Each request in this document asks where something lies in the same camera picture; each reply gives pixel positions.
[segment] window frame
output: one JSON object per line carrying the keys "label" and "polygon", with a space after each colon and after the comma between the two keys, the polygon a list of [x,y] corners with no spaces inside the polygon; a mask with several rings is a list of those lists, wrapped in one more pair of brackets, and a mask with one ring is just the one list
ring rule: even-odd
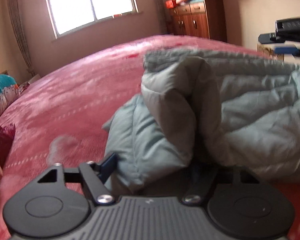
{"label": "window frame", "polygon": [[[130,1],[131,1],[131,5],[132,5],[132,11],[122,13],[122,16],[124,16],[124,15],[131,15],[131,14],[138,14],[139,13],[136,0],[130,0]],[[102,19],[97,19],[93,2],[92,2],[92,0],[90,0],[90,5],[91,5],[91,9],[92,9],[94,21],[86,23],[86,24],[81,25],[81,26],[78,26],[78,27],[76,27],[74,29],[71,29],[71,30],[69,30],[69,31],[67,31],[65,33],[60,34],[58,32],[58,30],[57,30],[57,26],[56,26],[56,22],[55,22],[55,19],[54,19],[54,16],[53,16],[53,12],[52,12],[52,7],[51,7],[50,0],[46,0],[46,2],[47,2],[48,11],[49,11],[50,19],[51,19],[51,24],[52,24],[53,31],[54,31],[56,39],[59,38],[59,37],[65,36],[65,35],[67,35],[69,33],[76,32],[77,30],[83,29],[83,28],[88,27],[90,25],[94,25],[95,23],[99,23],[99,22],[103,22],[103,21],[106,21],[106,20],[114,19],[113,16],[109,16],[109,17],[102,18]]]}

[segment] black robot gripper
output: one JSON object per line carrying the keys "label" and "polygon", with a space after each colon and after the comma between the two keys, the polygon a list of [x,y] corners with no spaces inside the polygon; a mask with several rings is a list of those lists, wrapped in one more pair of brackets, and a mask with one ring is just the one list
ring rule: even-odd
{"label": "black robot gripper", "polygon": [[[101,163],[47,169],[5,204],[11,240],[281,240],[294,220],[283,194],[246,168],[193,163],[193,182],[180,199],[115,199],[104,183],[116,165],[111,154]],[[66,182],[80,183],[84,195]]]}

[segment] cabinet drawer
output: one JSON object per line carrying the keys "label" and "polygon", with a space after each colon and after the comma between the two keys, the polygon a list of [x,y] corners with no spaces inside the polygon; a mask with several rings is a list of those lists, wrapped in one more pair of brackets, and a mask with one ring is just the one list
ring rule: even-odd
{"label": "cabinet drawer", "polygon": [[191,8],[191,13],[206,12],[206,8],[204,7],[203,2],[190,4],[190,8]]}
{"label": "cabinet drawer", "polygon": [[190,5],[184,5],[178,7],[178,13],[179,14],[191,14]]}
{"label": "cabinet drawer", "polygon": [[178,9],[177,8],[169,9],[169,13],[171,16],[178,15]]}

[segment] white logo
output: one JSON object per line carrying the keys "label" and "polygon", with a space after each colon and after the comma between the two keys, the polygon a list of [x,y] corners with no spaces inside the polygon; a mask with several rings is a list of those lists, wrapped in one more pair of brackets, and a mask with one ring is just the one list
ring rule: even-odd
{"label": "white logo", "polygon": [[148,199],[148,200],[146,200],[146,203],[147,203],[147,204],[151,204],[151,203],[153,203],[153,202],[154,202],[153,199]]}

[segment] window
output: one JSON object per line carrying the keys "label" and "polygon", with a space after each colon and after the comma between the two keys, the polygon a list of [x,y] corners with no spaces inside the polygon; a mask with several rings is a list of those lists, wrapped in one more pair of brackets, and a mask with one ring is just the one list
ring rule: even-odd
{"label": "window", "polygon": [[48,0],[57,35],[80,26],[137,11],[135,0]]}

